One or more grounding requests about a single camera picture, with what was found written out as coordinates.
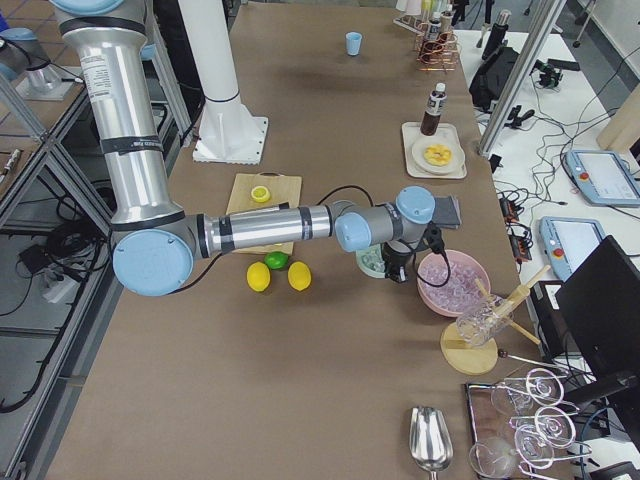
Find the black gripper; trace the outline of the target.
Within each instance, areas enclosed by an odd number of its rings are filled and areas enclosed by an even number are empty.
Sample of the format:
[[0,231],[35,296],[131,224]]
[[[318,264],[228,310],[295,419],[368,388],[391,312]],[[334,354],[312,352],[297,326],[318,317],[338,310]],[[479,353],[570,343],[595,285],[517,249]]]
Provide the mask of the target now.
[[408,280],[407,265],[415,258],[415,253],[415,246],[402,240],[385,242],[382,245],[385,277],[396,283],[406,282]]

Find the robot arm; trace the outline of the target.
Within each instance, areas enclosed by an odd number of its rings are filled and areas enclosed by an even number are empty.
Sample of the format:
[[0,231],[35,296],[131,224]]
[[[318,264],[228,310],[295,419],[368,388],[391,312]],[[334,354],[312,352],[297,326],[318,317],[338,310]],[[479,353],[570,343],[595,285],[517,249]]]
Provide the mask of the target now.
[[339,201],[220,217],[187,214],[169,194],[142,66],[151,44],[151,3],[58,1],[54,8],[63,39],[79,56],[97,124],[117,205],[112,264],[127,289],[145,296],[176,293],[191,285],[198,259],[325,237],[348,252],[380,245],[387,277],[399,282],[416,250],[440,244],[435,199],[419,186],[366,208]]

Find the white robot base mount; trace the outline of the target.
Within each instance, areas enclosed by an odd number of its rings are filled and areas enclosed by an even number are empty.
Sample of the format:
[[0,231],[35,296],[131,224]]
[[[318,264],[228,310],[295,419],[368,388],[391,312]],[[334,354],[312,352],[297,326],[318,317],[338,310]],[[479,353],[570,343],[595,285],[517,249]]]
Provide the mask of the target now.
[[194,159],[259,164],[268,119],[242,102],[222,3],[184,0],[179,8],[204,94]]

